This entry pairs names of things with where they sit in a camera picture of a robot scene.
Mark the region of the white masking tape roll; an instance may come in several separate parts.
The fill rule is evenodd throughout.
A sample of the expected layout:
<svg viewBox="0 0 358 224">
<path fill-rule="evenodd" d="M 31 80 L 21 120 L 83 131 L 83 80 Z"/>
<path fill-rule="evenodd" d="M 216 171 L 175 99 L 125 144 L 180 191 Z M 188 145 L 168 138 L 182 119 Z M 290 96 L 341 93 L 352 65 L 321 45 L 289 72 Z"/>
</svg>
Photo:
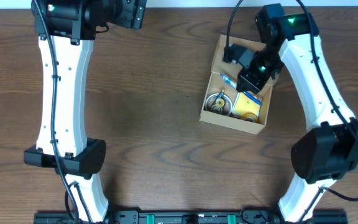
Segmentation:
<svg viewBox="0 0 358 224">
<path fill-rule="evenodd" d="M 210 95 L 209 97 L 207 97 L 206 102 L 205 102 L 205 106 L 204 106 L 206 111 L 209 111 L 210 106 L 211 106 L 211 100 L 213 98 L 215 98 L 217 94 L 218 93 L 214 93 L 214 94 Z M 224 94 L 224 99 L 225 99 L 226 104 L 225 104 L 225 107 L 224 107 L 223 114 L 220 114 L 220 115 L 229 116 L 231 114 L 233 104 L 232 104 L 231 99 L 226 94 Z"/>
</svg>

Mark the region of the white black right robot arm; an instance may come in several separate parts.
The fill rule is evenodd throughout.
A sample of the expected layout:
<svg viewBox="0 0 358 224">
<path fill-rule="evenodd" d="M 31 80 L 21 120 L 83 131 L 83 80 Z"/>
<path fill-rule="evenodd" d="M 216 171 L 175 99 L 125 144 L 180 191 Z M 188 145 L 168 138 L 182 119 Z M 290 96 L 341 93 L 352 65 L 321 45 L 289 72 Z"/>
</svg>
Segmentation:
<svg viewBox="0 0 358 224">
<path fill-rule="evenodd" d="M 286 68 L 297 90 L 306 120 L 306 134 L 291 148 L 295 175 L 276 209 L 258 210 L 246 223 L 345 223 L 342 212 L 315 212 L 333 184 L 358 165 L 358 119 L 347 106 L 325 61 L 319 29 L 307 9 L 286 14 L 269 4 L 255 16 L 264 48 L 253 52 L 226 44 L 223 61 L 241 70 L 234 88 L 254 99 L 268 80 Z"/>
</svg>

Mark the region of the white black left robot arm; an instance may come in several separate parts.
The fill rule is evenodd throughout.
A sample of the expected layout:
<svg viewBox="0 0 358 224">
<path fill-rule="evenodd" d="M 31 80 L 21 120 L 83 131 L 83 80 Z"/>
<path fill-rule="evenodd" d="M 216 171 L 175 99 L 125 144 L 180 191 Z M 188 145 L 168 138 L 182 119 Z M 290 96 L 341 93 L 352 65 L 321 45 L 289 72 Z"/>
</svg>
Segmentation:
<svg viewBox="0 0 358 224">
<path fill-rule="evenodd" d="M 43 66 L 42 121 L 28 165 L 52 168 L 65 210 L 37 212 L 35 223 L 112 223 L 100 171 L 106 142 L 85 131 L 86 75 L 94 40 L 111 24 L 140 29 L 146 0 L 32 1 Z"/>
</svg>

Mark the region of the yellow sticky note pad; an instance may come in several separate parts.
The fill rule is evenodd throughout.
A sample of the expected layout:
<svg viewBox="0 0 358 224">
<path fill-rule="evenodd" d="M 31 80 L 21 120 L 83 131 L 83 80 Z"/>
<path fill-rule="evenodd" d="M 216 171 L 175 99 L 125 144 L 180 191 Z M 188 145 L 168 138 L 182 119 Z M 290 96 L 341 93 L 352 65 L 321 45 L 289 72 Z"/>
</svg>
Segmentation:
<svg viewBox="0 0 358 224">
<path fill-rule="evenodd" d="M 238 93 L 232 109 L 235 118 L 241 119 L 245 113 L 253 113 L 259 117 L 261 106 L 248 99 L 243 93 Z"/>
</svg>

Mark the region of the cardboard box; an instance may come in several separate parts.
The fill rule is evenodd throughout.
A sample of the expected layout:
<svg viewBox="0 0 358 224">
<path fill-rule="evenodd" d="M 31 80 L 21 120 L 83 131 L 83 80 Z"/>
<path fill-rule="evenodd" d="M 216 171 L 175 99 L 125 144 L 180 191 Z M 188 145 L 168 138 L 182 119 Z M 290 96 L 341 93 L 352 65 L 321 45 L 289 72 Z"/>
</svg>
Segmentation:
<svg viewBox="0 0 358 224">
<path fill-rule="evenodd" d="M 238 131 L 243 131 L 246 133 L 259 134 L 267 124 L 272 90 L 274 84 L 277 82 L 276 80 L 269 79 L 266 85 L 263 87 L 262 91 L 256 95 L 256 97 L 262 102 L 262 106 L 259 112 L 258 123 L 252 123 L 249 121 L 241 120 L 239 118 L 235 118 L 232 112 L 229 116 L 223 116 L 220 114 L 206 111 L 204 108 L 207 97 L 214 93 L 219 93 L 223 88 L 225 89 L 224 94 L 226 94 L 231 99 L 234 107 L 234 102 L 236 100 L 238 92 L 235 88 L 232 88 L 228 84 L 224 83 L 220 74 L 223 73 L 230 77 L 233 81 L 236 81 L 237 74 L 240 72 L 242 66 L 235 63 L 228 64 L 223 62 L 225 46 L 226 36 L 221 34 L 218 39 L 211 65 L 211 75 L 209 78 L 208 87 L 206 89 L 204 102 L 200 112 L 200 121 L 215 124 L 218 126 L 223 126 L 226 128 L 236 129 Z"/>
</svg>

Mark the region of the blue ballpoint pen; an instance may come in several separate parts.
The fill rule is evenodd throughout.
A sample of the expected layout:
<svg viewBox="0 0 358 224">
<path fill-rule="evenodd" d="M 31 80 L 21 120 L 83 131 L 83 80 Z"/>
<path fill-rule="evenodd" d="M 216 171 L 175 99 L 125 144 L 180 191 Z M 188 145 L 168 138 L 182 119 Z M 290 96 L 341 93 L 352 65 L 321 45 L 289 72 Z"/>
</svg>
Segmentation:
<svg viewBox="0 0 358 224">
<path fill-rule="evenodd" d="M 221 73 L 220 76 L 223 79 L 224 83 L 228 84 L 232 88 L 237 88 L 237 84 L 231 78 L 229 78 L 227 75 Z M 248 97 L 248 99 L 252 100 L 254 103 L 257 103 L 258 105 L 262 106 L 262 103 L 256 96 L 254 96 L 251 93 L 248 93 L 246 91 L 243 91 L 243 94 L 245 94 L 245 96 Z"/>
</svg>

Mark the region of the yellow black correction tape dispenser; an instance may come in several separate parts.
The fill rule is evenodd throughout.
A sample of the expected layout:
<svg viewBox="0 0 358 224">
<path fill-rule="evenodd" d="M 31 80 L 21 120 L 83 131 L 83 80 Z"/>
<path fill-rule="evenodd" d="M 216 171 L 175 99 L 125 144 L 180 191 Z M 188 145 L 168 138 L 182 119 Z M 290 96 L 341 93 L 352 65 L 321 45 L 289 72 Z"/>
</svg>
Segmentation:
<svg viewBox="0 0 358 224">
<path fill-rule="evenodd" d="M 225 99 L 224 99 L 224 91 L 225 89 L 223 88 L 217 95 L 215 98 L 213 98 L 211 100 L 211 106 L 209 111 L 216 113 L 216 114 L 223 114 L 224 111 L 224 107 L 225 107 Z"/>
</svg>

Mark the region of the yellow clear tape roll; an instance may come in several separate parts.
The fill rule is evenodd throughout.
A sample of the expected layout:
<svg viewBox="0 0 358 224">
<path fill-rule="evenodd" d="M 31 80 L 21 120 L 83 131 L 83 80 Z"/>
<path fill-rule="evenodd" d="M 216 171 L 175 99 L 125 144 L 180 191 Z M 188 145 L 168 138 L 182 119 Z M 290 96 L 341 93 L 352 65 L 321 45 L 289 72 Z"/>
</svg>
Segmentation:
<svg viewBox="0 0 358 224">
<path fill-rule="evenodd" d="M 259 122 L 258 116 L 256 116 L 253 113 L 245 113 L 245 114 L 243 114 L 242 117 L 241 117 L 241 120 L 249 121 L 249 122 L 252 122 L 252 123 L 258 123 Z"/>
</svg>

